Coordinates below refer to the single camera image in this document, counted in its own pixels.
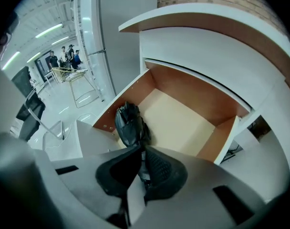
tube light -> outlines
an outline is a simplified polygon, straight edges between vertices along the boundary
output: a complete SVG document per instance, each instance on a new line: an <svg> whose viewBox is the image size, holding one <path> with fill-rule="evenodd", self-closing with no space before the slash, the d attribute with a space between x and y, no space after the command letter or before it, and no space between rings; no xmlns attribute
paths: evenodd
<svg viewBox="0 0 290 229"><path fill-rule="evenodd" d="M54 44L56 44L56 43L59 43L59 42L65 40L65 39L68 39L68 38L69 38L68 36L66 36L66 37L64 37L64 38L61 38L61 39L59 39L58 41L53 42L52 45L54 45Z"/></svg>
<svg viewBox="0 0 290 229"><path fill-rule="evenodd" d="M32 56L26 63L29 63L30 61L32 61L34 58L36 58L39 54L40 54L41 52L39 52L39 53L36 53L34 56Z"/></svg>
<svg viewBox="0 0 290 229"><path fill-rule="evenodd" d="M47 30L41 32L40 34L38 34L38 35L36 36L36 38L39 38L39 37L45 35L46 33L50 32L50 31L52 31L52 30L54 30L54 29L56 29L56 28L59 28L59 27L62 27L62 23L60 23L60 24L58 24L58 25L55 25L55 26L53 26L53 27L50 27L49 29L47 29Z"/></svg>
<svg viewBox="0 0 290 229"><path fill-rule="evenodd" d="M15 52L14 55L12 55L12 57L6 62L6 64L3 66L2 70L5 70L5 68L11 63L11 61L13 61L15 59L15 57L18 56L20 52Z"/></svg>

refrigerator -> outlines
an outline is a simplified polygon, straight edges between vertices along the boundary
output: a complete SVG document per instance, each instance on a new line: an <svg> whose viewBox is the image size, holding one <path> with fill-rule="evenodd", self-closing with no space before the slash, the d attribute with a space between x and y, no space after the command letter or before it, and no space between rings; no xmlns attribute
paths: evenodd
<svg viewBox="0 0 290 229"><path fill-rule="evenodd" d="M140 74L139 34L118 27L156 8L157 0L80 0L85 53L107 102Z"/></svg>

ceiling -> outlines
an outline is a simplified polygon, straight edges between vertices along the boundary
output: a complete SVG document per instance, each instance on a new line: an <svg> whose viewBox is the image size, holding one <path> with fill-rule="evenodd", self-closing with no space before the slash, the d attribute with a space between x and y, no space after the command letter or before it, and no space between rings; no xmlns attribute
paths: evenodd
<svg viewBox="0 0 290 229"><path fill-rule="evenodd" d="M38 52L48 51L52 47L52 42L66 36L69 36L70 39L76 37L72 0L23 0L15 11L20 23L0 62L1 67L16 51L21 52L17 56L17 60L19 62L25 61L26 64L26 61ZM63 23L63 27L40 38L35 38L39 33L59 23Z"/></svg>

black slot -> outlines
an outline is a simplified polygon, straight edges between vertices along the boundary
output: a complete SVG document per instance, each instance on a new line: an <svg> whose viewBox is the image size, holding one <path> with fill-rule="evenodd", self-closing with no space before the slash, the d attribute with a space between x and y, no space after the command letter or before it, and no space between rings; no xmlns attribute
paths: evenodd
<svg viewBox="0 0 290 229"><path fill-rule="evenodd" d="M56 172L58 175L62 175L62 174L69 173L75 170L78 170L76 166L68 166L68 167L56 169Z"/></svg>
<svg viewBox="0 0 290 229"><path fill-rule="evenodd" d="M237 225L254 215L254 213L227 186L215 187L213 191Z"/></svg>

person in blue shirt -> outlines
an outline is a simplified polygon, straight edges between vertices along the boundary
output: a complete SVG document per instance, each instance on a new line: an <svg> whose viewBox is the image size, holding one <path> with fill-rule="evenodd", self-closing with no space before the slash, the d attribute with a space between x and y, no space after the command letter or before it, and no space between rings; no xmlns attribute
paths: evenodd
<svg viewBox="0 0 290 229"><path fill-rule="evenodd" d="M76 54L75 54L75 56L74 56L74 59L75 59L75 62L76 62L77 64L81 64L81 63L83 63L83 62L80 61L80 58L79 58L79 50L76 50Z"/></svg>

